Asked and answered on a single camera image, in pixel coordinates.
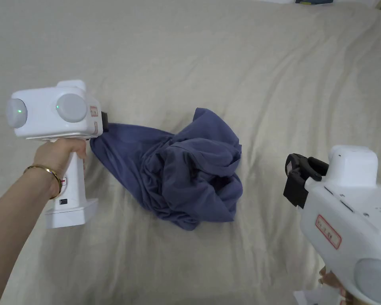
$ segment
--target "bangle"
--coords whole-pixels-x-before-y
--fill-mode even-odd
[[[54,175],[54,177],[55,177],[55,179],[56,179],[56,181],[58,182],[58,185],[59,185],[59,192],[58,192],[54,197],[50,198],[50,200],[51,200],[51,199],[54,199],[54,198],[56,198],[56,197],[58,197],[59,194],[61,193],[62,182],[61,182],[61,180],[59,179],[59,177],[58,177],[58,175],[56,174],[56,172],[54,172],[53,170],[51,170],[51,169],[49,169],[49,168],[46,168],[45,166],[42,166],[42,165],[32,165],[32,166],[28,166],[28,167],[24,170],[23,174],[25,174],[25,172],[26,172],[27,170],[31,169],[31,168],[41,168],[41,169],[43,169],[43,170],[45,170],[45,171],[48,171],[48,172],[50,172],[50,173],[52,173],[52,174]]]

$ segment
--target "wrinkled fabric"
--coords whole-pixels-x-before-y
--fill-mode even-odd
[[[93,153],[142,207],[185,230],[201,221],[229,222],[242,184],[239,138],[208,109],[176,135],[143,126],[109,124],[90,140]]]

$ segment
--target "bed sheet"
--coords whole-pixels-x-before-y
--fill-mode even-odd
[[[85,80],[111,122],[176,133],[211,109],[243,145],[244,194],[234,222],[187,232],[88,152],[97,215],[56,230],[41,215],[1,304],[294,304],[322,261],[282,196],[287,155],[368,146],[381,182],[381,12],[361,4],[0,1],[0,196],[39,145],[15,137],[6,100],[65,79]]]

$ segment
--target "wrist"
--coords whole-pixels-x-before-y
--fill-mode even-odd
[[[48,200],[59,193],[59,185],[54,175],[44,169],[27,169],[23,176],[34,183],[45,194],[45,197],[48,197]]]

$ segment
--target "red label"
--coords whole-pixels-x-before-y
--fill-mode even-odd
[[[95,106],[90,106],[90,115],[99,116],[98,108]]]
[[[320,232],[326,237],[326,239],[332,244],[332,246],[337,250],[342,242],[342,237],[331,225],[321,216],[318,215],[316,218],[316,227]]]

